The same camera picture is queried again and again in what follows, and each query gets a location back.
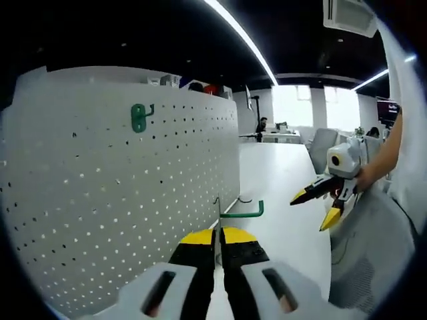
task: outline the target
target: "gray chair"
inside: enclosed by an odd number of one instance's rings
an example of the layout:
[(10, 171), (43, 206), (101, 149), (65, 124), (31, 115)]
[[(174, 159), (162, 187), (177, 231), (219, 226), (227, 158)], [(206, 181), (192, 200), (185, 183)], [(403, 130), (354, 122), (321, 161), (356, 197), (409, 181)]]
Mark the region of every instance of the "gray chair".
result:
[(312, 145), (308, 153), (312, 160), (316, 174), (320, 175), (326, 168), (326, 153), (336, 142), (338, 132), (332, 129), (319, 128), (316, 130)]
[(382, 140), (374, 137), (365, 136), (366, 154), (368, 163), (380, 152)]
[(414, 230), (378, 188), (362, 196), (331, 236), (329, 302), (371, 313), (393, 289), (414, 253)]

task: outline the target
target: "handheld robotic gripper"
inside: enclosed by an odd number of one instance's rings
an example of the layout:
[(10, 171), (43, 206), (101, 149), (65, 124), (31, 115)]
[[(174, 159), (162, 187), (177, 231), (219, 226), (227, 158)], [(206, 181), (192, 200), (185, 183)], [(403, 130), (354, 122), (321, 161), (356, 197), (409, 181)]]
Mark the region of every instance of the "handheld robotic gripper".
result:
[(311, 185), (302, 189), (291, 201), (291, 205), (319, 198), (326, 193), (338, 190), (331, 209), (320, 226), (320, 231), (335, 225), (342, 216), (344, 203), (356, 193), (356, 176), (360, 170), (361, 150), (357, 138), (348, 139), (328, 149), (328, 173), (320, 175)]

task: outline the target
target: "human arm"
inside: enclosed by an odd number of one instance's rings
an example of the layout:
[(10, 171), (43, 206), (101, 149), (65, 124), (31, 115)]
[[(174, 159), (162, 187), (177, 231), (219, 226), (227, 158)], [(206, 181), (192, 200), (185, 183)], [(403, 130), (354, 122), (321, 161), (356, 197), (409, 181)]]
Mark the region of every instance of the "human arm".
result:
[(365, 165), (359, 172), (357, 179), (358, 192), (364, 191), (375, 181), (381, 179), (396, 167), (399, 157), (400, 141), (402, 138), (402, 114), (396, 122), (386, 142), (381, 146), (380, 152), (374, 160)]

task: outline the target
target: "window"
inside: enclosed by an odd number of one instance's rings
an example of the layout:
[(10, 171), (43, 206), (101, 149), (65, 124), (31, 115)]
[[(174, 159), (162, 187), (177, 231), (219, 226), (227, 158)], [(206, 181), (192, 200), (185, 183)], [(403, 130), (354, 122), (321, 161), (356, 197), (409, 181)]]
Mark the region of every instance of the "window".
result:
[(290, 126), (313, 126), (313, 108), (307, 85), (276, 85), (272, 89), (274, 122)]
[(310, 87), (307, 85), (298, 85), (296, 89), (298, 91), (298, 100), (310, 100), (312, 98)]
[(354, 132), (360, 126), (357, 92), (325, 87), (326, 119), (328, 128)]

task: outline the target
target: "black ceiling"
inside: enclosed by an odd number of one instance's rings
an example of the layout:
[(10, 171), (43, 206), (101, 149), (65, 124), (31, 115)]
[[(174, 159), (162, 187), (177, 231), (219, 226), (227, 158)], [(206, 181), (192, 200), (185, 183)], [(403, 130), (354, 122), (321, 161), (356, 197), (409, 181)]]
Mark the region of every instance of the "black ceiling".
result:
[[(353, 87), (353, 83), (322, 79), (322, 75), (365, 80), (387, 68), (379, 32), (370, 39), (323, 27), (322, 0), (221, 2), (254, 40), (275, 74), (315, 75), (279, 79), (279, 83)], [(11, 14), (20, 21), (7, 28), (6, 41), (13, 62), (8, 65), (14, 66), (16, 74), (42, 65), (48, 71), (120, 65), (185, 75), (234, 89), (242, 84), (253, 89), (270, 84), (262, 80), (266, 73), (246, 44), (202, 0), (59, 8)], [(372, 88), (371, 94), (388, 96), (387, 81)]]

